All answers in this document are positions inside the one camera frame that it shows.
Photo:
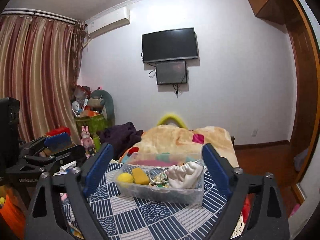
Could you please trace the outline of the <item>red box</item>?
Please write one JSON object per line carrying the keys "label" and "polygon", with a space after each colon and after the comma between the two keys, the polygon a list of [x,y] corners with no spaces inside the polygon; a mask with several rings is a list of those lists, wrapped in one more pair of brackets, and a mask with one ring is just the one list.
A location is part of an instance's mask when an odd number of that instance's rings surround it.
{"label": "red box", "polygon": [[71,136],[71,130],[68,127],[61,126],[57,129],[51,130],[47,133],[45,133],[46,137],[52,137],[58,134],[67,133],[69,136]]}

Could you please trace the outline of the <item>grey dinosaur plush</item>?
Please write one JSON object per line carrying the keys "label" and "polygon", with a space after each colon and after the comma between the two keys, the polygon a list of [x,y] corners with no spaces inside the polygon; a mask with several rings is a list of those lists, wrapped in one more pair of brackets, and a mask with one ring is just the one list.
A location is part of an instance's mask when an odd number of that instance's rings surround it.
{"label": "grey dinosaur plush", "polygon": [[114,103],[109,92],[101,89],[93,91],[88,106],[92,111],[101,113],[109,125],[115,124]]}

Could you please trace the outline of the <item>yellow felt doll head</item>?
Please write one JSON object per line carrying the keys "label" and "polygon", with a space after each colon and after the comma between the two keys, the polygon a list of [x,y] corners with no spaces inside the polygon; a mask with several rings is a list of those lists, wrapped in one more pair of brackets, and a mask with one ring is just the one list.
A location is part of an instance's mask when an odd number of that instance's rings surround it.
{"label": "yellow felt doll head", "polygon": [[122,183],[134,183],[134,177],[130,173],[123,172],[119,176],[117,176],[116,181]]}

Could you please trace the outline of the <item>yellow sponge block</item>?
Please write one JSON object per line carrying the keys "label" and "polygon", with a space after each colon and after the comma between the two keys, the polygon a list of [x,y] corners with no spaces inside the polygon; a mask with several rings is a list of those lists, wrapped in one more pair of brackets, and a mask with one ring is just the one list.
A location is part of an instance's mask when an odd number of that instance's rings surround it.
{"label": "yellow sponge block", "polygon": [[150,183],[149,177],[140,167],[132,169],[132,176],[135,184],[148,185]]}

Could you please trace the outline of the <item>pink bunny doll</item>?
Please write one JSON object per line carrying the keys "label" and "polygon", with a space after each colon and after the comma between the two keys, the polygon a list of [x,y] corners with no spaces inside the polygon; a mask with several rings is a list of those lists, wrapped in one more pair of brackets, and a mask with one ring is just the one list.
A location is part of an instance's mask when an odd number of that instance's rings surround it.
{"label": "pink bunny doll", "polygon": [[84,146],[87,155],[95,154],[95,145],[88,126],[81,127],[81,145]]}

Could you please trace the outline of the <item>white air conditioner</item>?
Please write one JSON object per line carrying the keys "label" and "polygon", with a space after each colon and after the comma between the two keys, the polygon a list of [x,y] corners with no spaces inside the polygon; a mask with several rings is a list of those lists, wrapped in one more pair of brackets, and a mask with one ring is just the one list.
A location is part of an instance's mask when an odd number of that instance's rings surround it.
{"label": "white air conditioner", "polygon": [[87,24],[88,36],[93,39],[129,24],[130,10],[127,7],[122,7],[90,21]]}

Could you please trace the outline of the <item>yellow green plush headboard item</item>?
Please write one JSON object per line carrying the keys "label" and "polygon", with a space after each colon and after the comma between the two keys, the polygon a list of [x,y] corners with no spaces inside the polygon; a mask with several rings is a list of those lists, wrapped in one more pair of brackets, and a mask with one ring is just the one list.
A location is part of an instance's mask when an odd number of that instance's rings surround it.
{"label": "yellow green plush headboard item", "polygon": [[174,113],[168,113],[165,114],[160,118],[160,120],[157,122],[157,126],[160,125],[167,125],[168,123],[173,122],[176,124],[179,128],[189,129],[185,122],[176,114]]}

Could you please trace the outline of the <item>white drawstring pouch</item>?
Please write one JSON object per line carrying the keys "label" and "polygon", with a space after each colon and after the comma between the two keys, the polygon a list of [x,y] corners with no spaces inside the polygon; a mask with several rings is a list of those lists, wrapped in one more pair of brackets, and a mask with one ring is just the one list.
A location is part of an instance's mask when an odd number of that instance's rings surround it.
{"label": "white drawstring pouch", "polygon": [[195,161],[189,161],[182,166],[172,165],[166,171],[169,186],[174,189],[193,189],[203,166]]}

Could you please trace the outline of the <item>beige patchwork fleece blanket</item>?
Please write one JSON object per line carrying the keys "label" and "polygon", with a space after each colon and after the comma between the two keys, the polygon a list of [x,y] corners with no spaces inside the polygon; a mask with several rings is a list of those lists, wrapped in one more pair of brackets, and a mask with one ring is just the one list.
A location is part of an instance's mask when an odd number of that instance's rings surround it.
{"label": "beige patchwork fleece blanket", "polygon": [[211,144],[218,154],[226,158],[233,167],[239,166],[229,132],[221,127],[206,126],[195,130],[173,125],[160,125],[144,132],[141,141],[129,148],[119,161],[124,163],[128,153],[200,153],[202,146]]}

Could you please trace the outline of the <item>large wall television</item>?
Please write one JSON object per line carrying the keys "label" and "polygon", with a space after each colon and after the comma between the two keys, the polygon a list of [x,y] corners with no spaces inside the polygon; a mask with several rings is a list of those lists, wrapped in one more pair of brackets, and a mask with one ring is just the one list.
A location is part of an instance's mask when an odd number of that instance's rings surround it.
{"label": "large wall television", "polygon": [[199,57],[194,28],[157,31],[142,35],[143,62],[188,60]]}

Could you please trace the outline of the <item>small wall monitor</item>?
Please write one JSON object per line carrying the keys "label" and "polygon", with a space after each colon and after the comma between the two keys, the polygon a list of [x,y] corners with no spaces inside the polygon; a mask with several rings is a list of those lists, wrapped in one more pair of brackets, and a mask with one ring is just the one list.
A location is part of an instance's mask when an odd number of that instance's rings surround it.
{"label": "small wall monitor", "polygon": [[156,63],[157,85],[177,85],[188,82],[188,68],[185,61]]}

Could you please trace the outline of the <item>green cardboard box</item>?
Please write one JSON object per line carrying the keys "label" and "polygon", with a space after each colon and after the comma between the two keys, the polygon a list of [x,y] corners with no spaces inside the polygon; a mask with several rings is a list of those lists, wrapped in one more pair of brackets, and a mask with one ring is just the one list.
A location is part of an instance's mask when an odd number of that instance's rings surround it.
{"label": "green cardboard box", "polygon": [[82,117],[75,119],[76,127],[79,135],[82,132],[82,126],[88,126],[88,130],[91,135],[96,133],[97,131],[103,131],[104,129],[113,126],[113,119],[106,120],[103,114],[98,114],[92,117]]}

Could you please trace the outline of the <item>clear plastic storage box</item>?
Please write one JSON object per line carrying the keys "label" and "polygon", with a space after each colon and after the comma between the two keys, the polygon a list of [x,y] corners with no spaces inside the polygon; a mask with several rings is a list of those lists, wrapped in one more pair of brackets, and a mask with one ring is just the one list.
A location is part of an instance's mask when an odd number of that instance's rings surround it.
{"label": "clear plastic storage box", "polygon": [[205,166],[200,153],[133,153],[113,176],[122,195],[201,204]]}

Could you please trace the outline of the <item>floral yellow fabric cloth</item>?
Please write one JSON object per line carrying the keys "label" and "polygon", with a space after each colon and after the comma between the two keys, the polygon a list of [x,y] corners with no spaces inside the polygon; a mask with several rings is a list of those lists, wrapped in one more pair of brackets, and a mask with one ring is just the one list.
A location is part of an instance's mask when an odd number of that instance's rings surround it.
{"label": "floral yellow fabric cloth", "polygon": [[153,187],[169,187],[169,178],[165,171],[160,172],[158,174],[149,173],[150,183],[149,186]]}

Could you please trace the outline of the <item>blue white patterned bedspread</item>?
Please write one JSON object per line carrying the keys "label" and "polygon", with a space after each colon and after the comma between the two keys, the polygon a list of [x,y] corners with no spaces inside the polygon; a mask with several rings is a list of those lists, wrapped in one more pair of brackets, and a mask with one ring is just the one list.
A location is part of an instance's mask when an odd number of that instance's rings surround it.
{"label": "blue white patterned bedspread", "polygon": [[88,202],[110,239],[205,239],[226,199],[210,174],[204,174],[201,205],[152,202],[120,194],[114,175],[119,163],[108,166]]}

